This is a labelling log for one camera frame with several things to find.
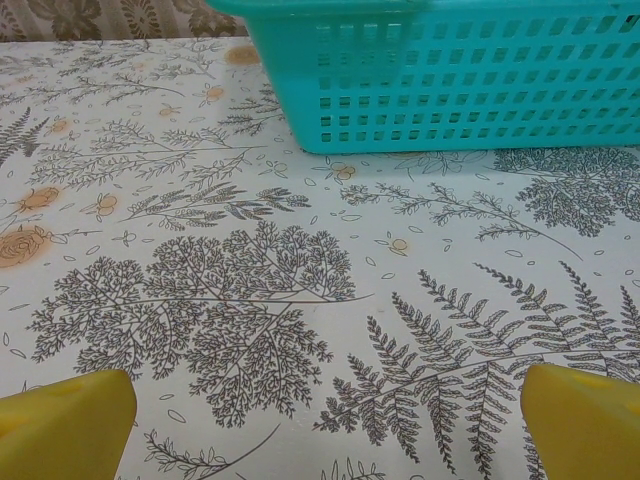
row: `floral tablecloth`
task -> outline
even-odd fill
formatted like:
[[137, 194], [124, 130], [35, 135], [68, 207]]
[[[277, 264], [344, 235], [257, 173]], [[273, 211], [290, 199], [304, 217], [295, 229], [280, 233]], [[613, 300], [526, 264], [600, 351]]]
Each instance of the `floral tablecloth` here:
[[527, 367], [640, 380], [639, 222], [635, 147], [312, 156], [247, 40], [0, 45], [0, 395], [126, 370], [121, 480], [541, 480]]

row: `plastic basket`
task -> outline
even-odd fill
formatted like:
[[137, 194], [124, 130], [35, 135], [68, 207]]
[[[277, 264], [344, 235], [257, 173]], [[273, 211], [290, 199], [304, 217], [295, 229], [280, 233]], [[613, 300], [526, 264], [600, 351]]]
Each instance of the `plastic basket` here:
[[209, 0], [314, 153], [640, 143], [640, 1]]

